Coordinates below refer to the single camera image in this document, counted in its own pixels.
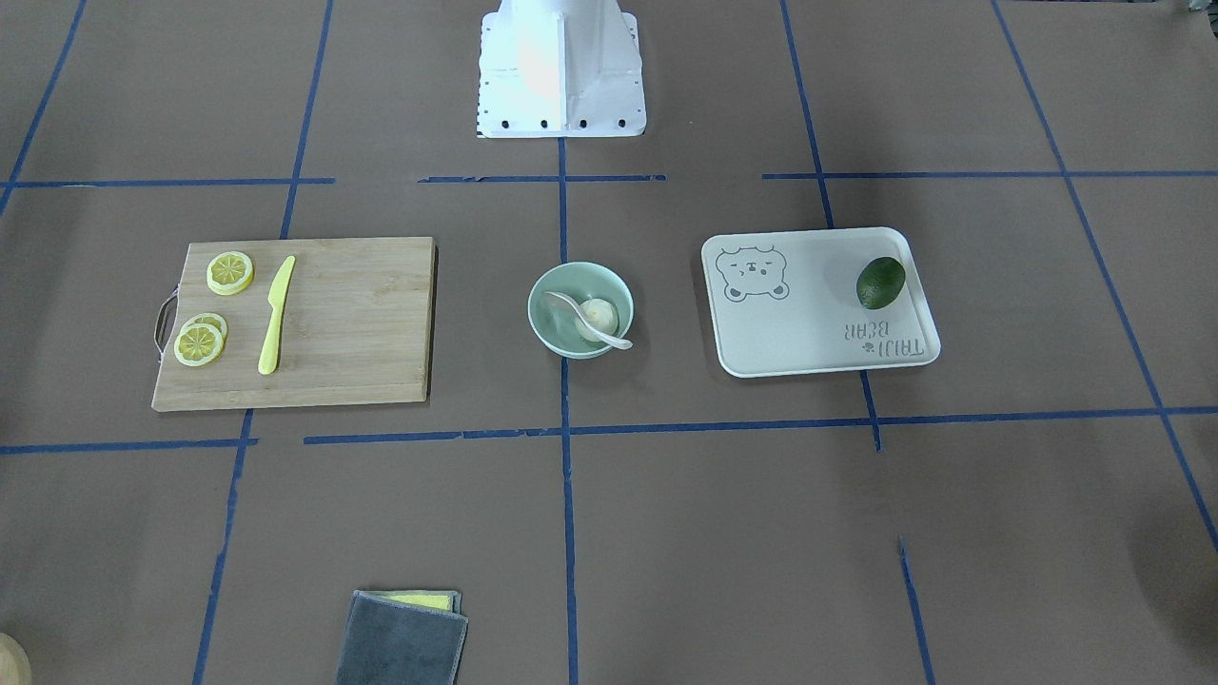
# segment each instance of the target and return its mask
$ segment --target wooden cutting board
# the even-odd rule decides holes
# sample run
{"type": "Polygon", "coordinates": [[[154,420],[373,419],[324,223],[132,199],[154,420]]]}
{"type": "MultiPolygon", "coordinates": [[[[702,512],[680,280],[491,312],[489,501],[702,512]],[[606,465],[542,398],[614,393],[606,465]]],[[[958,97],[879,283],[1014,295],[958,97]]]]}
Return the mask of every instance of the wooden cutting board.
{"type": "Polygon", "coordinates": [[[192,243],[152,408],[426,400],[435,255],[431,238],[192,243]],[[253,283],[220,296],[207,288],[207,264],[229,250],[253,260],[253,283]],[[284,305],[279,368],[262,375],[258,356],[270,321],[267,293],[287,255],[296,255],[296,268],[284,305]],[[206,366],[186,367],[174,356],[173,341],[188,319],[203,312],[228,322],[224,351],[206,366]]]}

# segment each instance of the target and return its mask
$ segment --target yellow knife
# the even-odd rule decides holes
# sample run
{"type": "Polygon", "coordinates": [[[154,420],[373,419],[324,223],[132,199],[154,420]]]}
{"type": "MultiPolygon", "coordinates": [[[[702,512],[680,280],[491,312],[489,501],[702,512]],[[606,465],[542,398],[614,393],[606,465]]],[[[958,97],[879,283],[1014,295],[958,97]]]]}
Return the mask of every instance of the yellow knife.
{"type": "Polygon", "coordinates": [[[258,373],[270,375],[279,368],[279,338],[284,327],[284,299],[287,297],[287,282],[292,279],[292,267],[296,255],[287,255],[275,280],[270,283],[267,302],[270,302],[270,324],[267,325],[267,339],[262,341],[262,355],[258,357],[258,373]]]}

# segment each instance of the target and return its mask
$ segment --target cutting board handle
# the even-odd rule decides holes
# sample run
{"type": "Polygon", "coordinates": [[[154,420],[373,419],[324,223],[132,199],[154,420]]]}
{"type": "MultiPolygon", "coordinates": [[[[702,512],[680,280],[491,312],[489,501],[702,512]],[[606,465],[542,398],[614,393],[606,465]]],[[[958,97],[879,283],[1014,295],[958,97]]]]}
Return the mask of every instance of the cutting board handle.
{"type": "Polygon", "coordinates": [[[169,336],[166,334],[169,330],[169,323],[173,321],[169,317],[169,305],[174,305],[174,313],[177,313],[178,303],[178,285],[173,286],[173,293],[161,302],[161,311],[156,314],[156,328],[152,329],[152,344],[156,345],[157,363],[164,360],[164,347],[169,344],[169,336]]]}

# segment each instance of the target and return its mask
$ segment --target blue tape line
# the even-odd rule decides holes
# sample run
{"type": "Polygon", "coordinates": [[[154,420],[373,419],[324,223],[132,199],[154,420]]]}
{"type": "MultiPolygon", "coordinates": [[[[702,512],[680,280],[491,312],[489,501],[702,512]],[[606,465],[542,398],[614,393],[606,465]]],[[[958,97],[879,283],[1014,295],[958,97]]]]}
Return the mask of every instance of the blue tape line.
{"type": "Polygon", "coordinates": [[[1167,430],[1167,438],[1172,441],[1172,450],[1175,452],[1175,461],[1180,464],[1180,470],[1184,472],[1184,480],[1189,484],[1189,492],[1192,495],[1194,503],[1197,505],[1197,511],[1201,513],[1201,522],[1205,523],[1206,533],[1209,534],[1209,544],[1213,546],[1214,551],[1218,552],[1218,529],[1214,529],[1214,520],[1209,516],[1209,507],[1206,506],[1206,500],[1201,495],[1201,489],[1197,488],[1197,479],[1192,475],[1192,467],[1189,466],[1189,460],[1184,456],[1184,449],[1180,447],[1180,440],[1175,435],[1175,428],[1172,425],[1172,421],[1168,418],[1167,412],[1160,416],[1163,422],[1163,429],[1167,430]]]}
{"type": "Polygon", "coordinates": [[[1061,178],[1061,172],[825,172],[816,173],[764,173],[764,180],[834,180],[872,178],[1061,178]]]}
{"type": "Polygon", "coordinates": [[[626,176],[569,176],[568,183],[647,183],[653,180],[667,180],[669,177],[660,174],[626,174],[626,176]]]}
{"type": "Polygon", "coordinates": [[[491,438],[544,438],[559,435],[558,428],[510,428],[497,430],[438,430],[431,433],[365,433],[356,435],[312,435],[306,445],[352,442],[429,442],[438,440],[486,440],[491,438]]]}
{"type": "Polygon", "coordinates": [[[1218,171],[1066,172],[1074,178],[1212,178],[1218,171]]]}
{"type": "Polygon", "coordinates": [[[637,433],[711,433],[716,430],[783,430],[792,428],[840,428],[871,425],[867,418],[818,418],[793,421],[741,421],[723,423],[653,423],[637,425],[585,425],[571,435],[622,435],[637,433]]]}
{"type": "Polygon", "coordinates": [[[207,668],[207,651],[212,645],[212,626],[216,622],[216,606],[220,598],[220,584],[224,580],[224,563],[228,559],[229,540],[233,536],[233,518],[236,516],[236,485],[241,480],[241,472],[245,470],[245,451],[252,442],[250,440],[250,425],[253,423],[253,410],[245,411],[245,421],[241,422],[241,439],[236,449],[236,457],[233,460],[233,479],[229,481],[229,497],[224,513],[224,542],[220,552],[216,555],[216,568],[212,570],[212,589],[207,596],[207,612],[203,614],[203,630],[199,636],[199,656],[195,657],[195,678],[192,685],[202,685],[203,670],[207,668]]]}
{"type": "Polygon", "coordinates": [[[17,188],[191,188],[199,185],[326,185],[334,177],[319,178],[168,178],[133,180],[21,180],[17,188]]]}
{"type": "Polygon", "coordinates": [[[1128,314],[1125,313],[1125,307],[1121,302],[1121,295],[1117,293],[1117,286],[1112,280],[1112,275],[1108,273],[1108,266],[1104,261],[1104,254],[1100,251],[1100,244],[1096,241],[1095,233],[1091,230],[1091,222],[1086,218],[1086,212],[1083,210],[1083,202],[1078,196],[1078,190],[1074,188],[1074,182],[1072,180],[1071,174],[1067,173],[1066,161],[1062,158],[1061,150],[1057,147],[1057,140],[1054,138],[1054,132],[1049,127],[1049,119],[1045,117],[1044,108],[1040,106],[1040,99],[1037,96],[1037,91],[1032,87],[1032,79],[1028,77],[1028,71],[1023,66],[1023,59],[1019,56],[1019,49],[1015,45],[1015,38],[1011,35],[1011,29],[1006,24],[1006,18],[1002,16],[1002,10],[999,7],[998,0],[990,0],[990,6],[994,9],[994,15],[998,17],[999,24],[1002,27],[1002,34],[1006,37],[1007,45],[1011,48],[1011,55],[1015,57],[1015,63],[1019,69],[1019,76],[1023,78],[1023,84],[1028,89],[1028,96],[1032,98],[1032,104],[1037,110],[1037,116],[1040,117],[1040,124],[1045,129],[1045,137],[1049,139],[1049,146],[1054,151],[1054,157],[1057,158],[1057,166],[1065,174],[1066,188],[1069,190],[1069,196],[1074,202],[1074,210],[1078,212],[1078,218],[1083,223],[1083,230],[1086,233],[1086,241],[1091,246],[1091,252],[1095,255],[1095,262],[1100,267],[1100,274],[1104,277],[1104,283],[1108,288],[1108,295],[1112,297],[1112,303],[1117,310],[1117,316],[1121,318],[1121,325],[1124,328],[1125,336],[1129,339],[1129,345],[1133,347],[1134,357],[1138,360],[1138,367],[1141,369],[1142,379],[1146,382],[1146,389],[1150,390],[1151,399],[1155,402],[1155,408],[1163,422],[1164,430],[1167,430],[1167,436],[1172,442],[1172,449],[1175,451],[1175,458],[1180,464],[1180,470],[1184,473],[1184,479],[1189,485],[1189,491],[1192,494],[1192,500],[1197,506],[1197,512],[1201,514],[1201,520],[1206,527],[1206,533],[1209,535],[1209,544],[1213,546],[1214,551],[1218,551],[1218,530],[1214,529],[1213,518],[1209,516],[1209,508],[1206,506],[1205,497],[1201,496],[1201,490],[1197,488],[1196,479],[1192,475],[1192,468],[1189,466],[1189,461],[1184,456],[1184,450],[1180,447],[1180,442],[1177,439],[1175,429],[1172,427],[1170,417],[1163,406],[1163,400],[1158,394],[1158,388],[1155,385],[1155,379],[1151,377],[1146,357],[1141,351],[1141,345],[1138,344],[1138,338],[1134,335],[1134,329],[1129,322],[1128,314]]]}
{"type": "Polygon", "coordinates": [[[563,519],[566,540],[566,669],[580,683],[580,639],[575,603],[575,496],[571,486],[571,403],[568,360],[563,358],[563,519]]]}
{"type": "MultiPolygon", "coordinates": [[[[559,183],[564,176],[429,176],[418,183],[559,183]]],[[[566,176],[568,183],[641,183],[667,180],[663,173],[625,176],[566,176]]]]}
{"type": "Polygon", "coordinates": [[[914,573],[910,570],[910,557],[905,550],[905,536],[900,536],[901,574],[905,577],[905,595],[910,601],[910,613],[914,614],[914,631],[917,633],[917,651],[922,655],[922,672],[926,685],[934,685],[934,667],[931,665],[931,648],[926,642],[926,626],[922,624],[922,607],[917,601],[917,587],[914,586],[914,573]]]}
{"type": "Polygon", "coordinates": [[[862,397],[867,401],[867,418],[871,419],[871,436],[876,440],[876,452],[883,452],[884,441],[879,436],[879,421],[876,418],[876,402],[871,397],[871,380],[867,378],[867,372],[860,371],[859,379],[862,380],[862,397]]]}
{"type": "Polygon", "coordinates": [[[1065,412],[1012,412],[1012,413],[984,413],[984,414],[937,414],[937,416],[906,416],[906,417],[879,417],[877,421],[882,425],[918,425],[931,423],[1000,423],[1018,421],[1069,421],[1082,418],[1118,418],[1118,417],[1146,417],[1158,416],[1158,410],[1078,410],[1065,412]]]}
{"type": "Polygon", "coordinates": [[[558,258],[566,263],[566,139],[558,139],[558,258]]]}
{"type": "Polygon", "coordinates": [[[304,119],[301,122],[301,137],[296,143],[296,163],[292,165],[292,183],[287,186],[287,204],[284,206],[284,223],[279,228],[279,239],[286,240],[292,225],[292,212],[296,210],[296,191],[300,188],[301,168],[304,166],[304,147],[308,145],[308,127],[313,122],[313,102],[317,101],[317,85],[322,80],[322,62],[325,60],[325,43],[330,37],[330,17],[334,15],[334,0],[326,0],[325,16],[322,18],[322,37],[317,41],[317,59],[313,61],[313,80],[308,87],[308,100],[304,102],[304,119]]]}
{"type": "Polygon", "coordinates": [[[764,173],[764,180],[816,180],[821,177],[834,180],[870,179],[870,178],[1062,178],[1069,176],[1074,178],[1211,178],[1218,177],[1218,171],[1040,171],[1040,172],[825,172],[825,173],[764,173]]]}
{"type": "Polygon", "coordinates": [[[1168,416],[1218,414],[1218,407],[1167,407],[1168,416]]]}
{"type": "Polygon", "coordinates": [[[419,183],[557,183],[557,176],[429,176],[419,183]]]}
{"type": "MultiPolygon", "coordinates": [[[[1153,407],[1128,408],[1128,410],[1074,410],[1060,412],[1007,412],[1007,413],[978,413],[978,414],[929,414],[929,416],[896,416],[896,417],[867,417],[856,418],[825,418],[825,419],[790,419],[790,421],[742,421],[720,423],[654,423],[654,424],[621,424],[621,425],[583,425],[571,427],[571,435],[621,435],[644,433],[711,433],[720,430],[786,430],[801,428],[849,428],[849,427],[873,427],[879,425],[922,425],[942,423],[1001,423],[1001,422],[1034,422],[1034,421],[1077,421],[1094,418],[1132,418],[1155,417],[1161,413],[1167,414],[1218,414],[1218,406],[1199,407],[1172,407],[1160,410],[1153,407]]],[[[352,442],[421,442],[437,440],[480,440],[496,438],[553,438],[561,435],[561,428],[505,428],[495,430],[445,430],[430,433],[369,433],[356,435],[313,435],[304,438],[306,445],[342,445],[352,442]]],[[[216,441],[214,446],[223,446],[216,441]]],[[[90,451],[89,449],[73,451],[90,451]]]]}
{"type": "Polygon", "coordinates": [[[1040,127],[1045,129],[1045,138],[1049,139],[1049,147],[1054,152],[1054,158],[1057,160],[1057,168],[1060,168],[1062,174],[1065,174],[1066,162],[1062,160],[1061,150],[1057,149],[1057,139],[1054,138],[1054,132],[1049,128],[1049,118],[1045,117],[1045,110],[1040,106],[1040,98],[1037,98],[1037,90],[1032,88],[1032,79],[1028,77],[1028,69],[1023,67],[1023,57],[1019,56],[1019,49],[1015,46],[1015,38],[1011,35],[1011,28],[1006,26],[1006,17],[1002,16],[1002,10],[998,6],[998,0],[990,0],[990,6],[994,9],[998,23],[1002,28],[1002,35],[1006,37],[1006,44],[1011,49],[1011,56],[1015,57],[1015,66],[1019,69],[1019,77],[1023,79],[1023,87],[1028,90],[1028,95],[1032,98],[1032,106],[1037,110],[1037,117],[1040,119],[1040,127]]]}
{"type": "Polygon", "coordinates": [[[795,34],[790,29],[790,12],[787,0],[780,0],[782,6],[782,24],[787,29],[787,49],[790,51],[790,66],[795,69],[795,85],[799,88],[799,104],[804,108],[804,127],[808,129],[808,144],[812,149],[812,165],[816,167],[816,183],[821,188],[821,205],[825,208],[825,224],[833,227],[833,208],[829,206],[829,189],[825,184],[825,167],[821,166],[821,149],[816,144],[816,130],[812,127],[812,110],[808,106],[808,91],[804,90],[804,72],[799,68],[799,54],[795,51],[795,34]]]}
{"type": "Polygon", "coordinates": [[[26,140],[21,144],[21,151],[17,152],[17,161],[12,165],[12,173],[9,174],[9,185],[5,186],[4,194],[0,195],[0,215],[4,213],[5,207],[9,206],[9,199],[12,196],[13,184],[21,177],[21,167],[26,165],[26,157],[29,155],[29,147],[34,144],[34,134],[38,133],[38,126],[43,122],[43,115],[46,113],[46,104],[51,101],[51,93],[55,91],[55,84],[60,82],[60,73],[63,72],[63,63],[68,61],[68,52],[72,50],[72,43],[76,40],[76,32],[80,27],[80,17],[84,16],[84,5],[88,0],[80,0],[77,5],[76,15],[72,17],[72,27],[68,28],[68,35],[63,40],[63,49],[60,50],[60,59],[55,62],[55,69],[51,72],[51,79],[46,83],[46,90],[43,91],[43,99],[38,102],[38,108],[34,111],[34,119],[29,122],[29,130],[26,132],[26,140]]]}
{"type": "MultiPolygon", "coordinates": [[[[248,441],[251,445],[257,439],[248,441]]],[[[151,440],[144,442],[69,442],[58,445],[0,445],[0,455],[54,455],[66,452],[138,452],[146,450],[197,450],[236,447],[240,440],[151,440]]]]}

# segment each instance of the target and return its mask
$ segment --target green avocado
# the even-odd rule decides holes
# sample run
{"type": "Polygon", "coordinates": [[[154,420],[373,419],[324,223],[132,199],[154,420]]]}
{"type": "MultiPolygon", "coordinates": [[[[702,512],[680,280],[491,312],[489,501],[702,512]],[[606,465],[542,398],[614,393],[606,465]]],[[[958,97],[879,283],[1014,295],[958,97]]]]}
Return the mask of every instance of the green avocado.
{"type": "Polygon", "coordinates": [[[879,257],[864,267],[855,291],[860,305],[868,310],[882,310],[893,303],[903,288],[905,267],[892,257],[879,257]]]}

